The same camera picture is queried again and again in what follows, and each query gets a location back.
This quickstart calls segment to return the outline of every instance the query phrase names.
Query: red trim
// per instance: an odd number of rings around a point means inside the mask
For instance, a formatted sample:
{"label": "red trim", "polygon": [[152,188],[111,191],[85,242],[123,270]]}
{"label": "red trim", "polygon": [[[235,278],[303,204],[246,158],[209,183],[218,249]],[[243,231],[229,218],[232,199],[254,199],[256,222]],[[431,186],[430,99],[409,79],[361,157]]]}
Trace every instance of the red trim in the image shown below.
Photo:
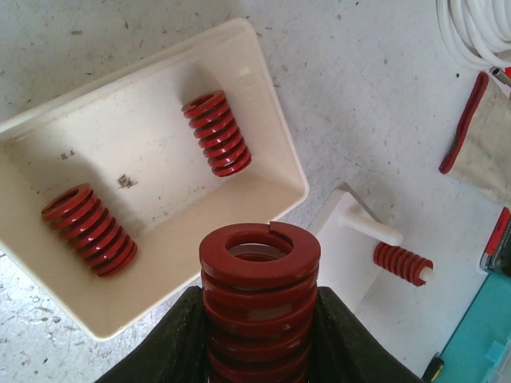
{"label": "red trim", "polygon": [[485,254],[489,256],[493,256],[495,250],[498,247],[498,244],[501,241],[502,235],[504,234],[505,229],[511,222],[511,212],[509,209],[504,207],[502,210],[501,216],[499,217],[495,228],[493,229],[493,233],[491,237],[489,237],[488,244],[486,245]]}
{"label": "red trim", "polygon": [[466,133],[469,130],[473,114],[476,112],[483,94],[485,94],[488,82],[488,74],[483,72],[479,73],[476,84],[473,86],[472,93],[470,94],[469,101],[466,104],[465,111],[461,115],[460,122],[458,123],[458,129],[456,131],[456,136],[454,137],[453,145],[438,169],[441,174],[447,174],[453,168],[454,162],[456,161],[456,158],[461,151],[461,147],[463,146],[463,142],[465,142]]}

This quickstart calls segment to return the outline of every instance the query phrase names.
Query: speckled concrete floor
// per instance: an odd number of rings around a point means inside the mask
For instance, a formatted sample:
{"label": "speckled concrete floor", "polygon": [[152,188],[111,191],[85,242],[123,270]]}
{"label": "speckled concrete floor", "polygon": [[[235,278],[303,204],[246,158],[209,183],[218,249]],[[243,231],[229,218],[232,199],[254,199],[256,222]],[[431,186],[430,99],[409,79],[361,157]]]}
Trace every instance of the speckled concrete floor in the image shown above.
{"label": "speckled concrete floor", "polygon": [[[311,184],[285,220],[306,227],[348,182],[437,271],[420,290],[382,274],[360,318],[415,373],[445,345],[481,284],[475,264],[500,208],[437,170],[476,73],[445,51],[434,2],[5,0],[0,14],[2,120],[248,18]],[[93,381],[174,302],[97,343],[6,256],[0,265],[0,381]]]}

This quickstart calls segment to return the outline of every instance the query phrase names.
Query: white cable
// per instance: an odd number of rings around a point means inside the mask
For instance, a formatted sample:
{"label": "white cable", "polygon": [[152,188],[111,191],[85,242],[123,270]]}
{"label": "white cable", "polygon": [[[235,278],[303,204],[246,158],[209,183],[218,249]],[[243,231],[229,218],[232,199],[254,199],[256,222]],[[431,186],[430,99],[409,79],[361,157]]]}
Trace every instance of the white cable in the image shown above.
{"label": "white cable", "polygon": [[444,44],[459,64],[511,66],[498,57],[511,50],[511,0],[437,0],[437,14]]}

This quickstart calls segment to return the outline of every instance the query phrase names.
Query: red spring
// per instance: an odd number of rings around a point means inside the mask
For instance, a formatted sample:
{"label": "red spring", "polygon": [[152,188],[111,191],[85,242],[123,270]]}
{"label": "red spring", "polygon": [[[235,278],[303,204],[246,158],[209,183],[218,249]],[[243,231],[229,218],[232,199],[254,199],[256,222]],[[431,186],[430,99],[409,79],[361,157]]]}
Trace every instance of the red spring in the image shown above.
{"label": "red spring", "polygon": [[374,263],[390,271],[392,274],[422,286],[426,281],[421,279],[424,269],[433,270],[433,262],[399,246],[390,246],[381,242],[374,250]]}
{"label": "red spring", "polygon": [[225,177],[245,169],[252,161],[229,103],[221,90],[204,94],[182,109],[190,119],[193,135],[216,176]]}
{"label": "red spring", "polygon": [[240,223],[204,238],[211,383],[308,381],[320,251],[287,223]]}
{"label": "red spring", "polygon": [[42,209],[41,215],[100,277],[121,271],[137,254],[137,244],[89,184],[60,194]]}

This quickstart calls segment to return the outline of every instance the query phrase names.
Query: spring coil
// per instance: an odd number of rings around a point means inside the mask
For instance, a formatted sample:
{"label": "spring coil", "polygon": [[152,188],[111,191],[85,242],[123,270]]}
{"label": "spring coil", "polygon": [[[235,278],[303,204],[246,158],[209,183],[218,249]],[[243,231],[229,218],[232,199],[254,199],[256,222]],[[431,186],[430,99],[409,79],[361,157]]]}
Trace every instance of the spring coil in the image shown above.
{"label": "spring coil", "polygon": [[65,191],[48,203],[41,215],[100,277],[116,274],[137,255],[135,242],[89,184]]}
{"label": "spring coil", "polygon": [[433,270],[433,262],[399,246],[381,242],[374,249],[374,263],[415,286],[423,286],[426,281],[421,274]]}
{"label": "spring coil", "polygon": [[199,146],[216,176],[225,177],[245,169],[252,161],[229,103],[221,90],[189,101],[182,109],[200,139]]}
{"label": "spring coil", "polygon": [[199,254],[210,383],[307,382],[316,238],[286,223],[241,223],[206,236]]}

